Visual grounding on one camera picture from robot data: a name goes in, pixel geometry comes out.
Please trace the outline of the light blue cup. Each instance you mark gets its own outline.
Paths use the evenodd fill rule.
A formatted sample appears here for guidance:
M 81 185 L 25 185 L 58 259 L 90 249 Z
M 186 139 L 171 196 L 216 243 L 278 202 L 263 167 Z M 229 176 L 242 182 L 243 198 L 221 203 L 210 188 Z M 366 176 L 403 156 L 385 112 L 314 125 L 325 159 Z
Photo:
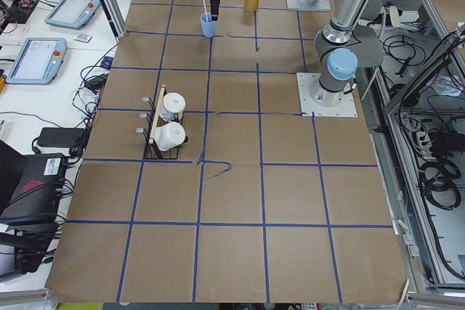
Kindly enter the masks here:
M 217 22 L 212 20 L 210 12 L 204 12 L 201 15 L 201 28 L 206 38 L 212 38 L 216 34 Z

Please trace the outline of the white mug rear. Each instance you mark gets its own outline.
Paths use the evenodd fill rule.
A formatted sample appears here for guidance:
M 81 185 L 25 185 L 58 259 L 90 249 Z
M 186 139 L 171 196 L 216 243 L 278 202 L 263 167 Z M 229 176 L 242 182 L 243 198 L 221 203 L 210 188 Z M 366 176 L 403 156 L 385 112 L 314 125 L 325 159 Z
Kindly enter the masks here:
M 160 116 L 165 121 L 180 121 L 185 105 L 185 98 L 181 94 L 169 92 L 163 96 Z

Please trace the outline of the white mug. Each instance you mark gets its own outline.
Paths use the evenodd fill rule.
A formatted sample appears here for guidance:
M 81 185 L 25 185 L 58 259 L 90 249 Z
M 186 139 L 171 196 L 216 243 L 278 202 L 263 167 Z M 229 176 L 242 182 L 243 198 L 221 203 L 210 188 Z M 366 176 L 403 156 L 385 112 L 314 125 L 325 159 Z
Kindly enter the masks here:
M 181 94 L 169 92 L 163 96 L 160 116 L 165 121 L 180 121 L 185 105 L 185 98 Z
M 155 131 L 155 143 L 160 151 L 167 151 L 184 144 L 187 135 L 184 127 L 178 122 L 169 122 Z

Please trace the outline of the far teach pendant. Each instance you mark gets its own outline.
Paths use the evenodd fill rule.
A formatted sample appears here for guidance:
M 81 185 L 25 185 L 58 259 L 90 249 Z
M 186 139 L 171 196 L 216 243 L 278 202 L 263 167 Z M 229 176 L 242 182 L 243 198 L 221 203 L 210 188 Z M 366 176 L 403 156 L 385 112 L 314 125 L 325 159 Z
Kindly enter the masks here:
M 100 6 L 100 0 L 61 0 L 44 19 L 46 24 L 79 29 L 84 27 Z

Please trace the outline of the teach pendant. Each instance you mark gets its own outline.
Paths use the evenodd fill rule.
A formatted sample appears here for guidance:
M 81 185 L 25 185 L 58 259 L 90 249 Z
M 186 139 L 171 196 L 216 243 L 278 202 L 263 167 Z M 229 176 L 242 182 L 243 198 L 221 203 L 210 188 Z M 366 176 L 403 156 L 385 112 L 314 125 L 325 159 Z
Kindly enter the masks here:
M 58 74 L 67 48 L 64 38 L 27 38 L 6 82 L 32 85 L 51 83 Z
M 46 24 L 79 29 L 84 27 L 100 6 L 100 0 L 61 0 L 44 19 Z

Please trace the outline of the white mug front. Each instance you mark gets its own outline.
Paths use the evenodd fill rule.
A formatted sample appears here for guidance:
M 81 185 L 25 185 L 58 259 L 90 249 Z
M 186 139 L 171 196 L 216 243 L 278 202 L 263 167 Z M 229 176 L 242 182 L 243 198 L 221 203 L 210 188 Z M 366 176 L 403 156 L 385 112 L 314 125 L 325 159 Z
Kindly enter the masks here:
M 184 127 L 178 122 L 169 122 L 155 131 L 155 143 L 160 151 L 167 151 L 184 144 L 187 135 Z

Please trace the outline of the near teach pendant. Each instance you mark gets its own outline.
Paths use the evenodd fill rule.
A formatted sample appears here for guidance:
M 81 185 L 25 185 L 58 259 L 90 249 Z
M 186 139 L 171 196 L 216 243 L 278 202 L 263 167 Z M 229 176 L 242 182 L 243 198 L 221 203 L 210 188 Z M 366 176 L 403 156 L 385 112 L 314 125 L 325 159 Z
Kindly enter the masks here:
M 67 48 L 64 38 L 27 38 L 6 82 L 32 85 L 51 83 L 58 74 Z

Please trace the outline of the black power adapter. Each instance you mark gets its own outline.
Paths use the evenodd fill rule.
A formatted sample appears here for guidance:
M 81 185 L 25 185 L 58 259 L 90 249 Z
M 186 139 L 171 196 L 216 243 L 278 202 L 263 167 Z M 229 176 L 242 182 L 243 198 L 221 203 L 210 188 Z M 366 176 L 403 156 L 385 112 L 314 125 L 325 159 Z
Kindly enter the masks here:
M 71 147 L 82 140 L 84 129 L 80 128 L 43 128 L 37 145 L 40 147 Z

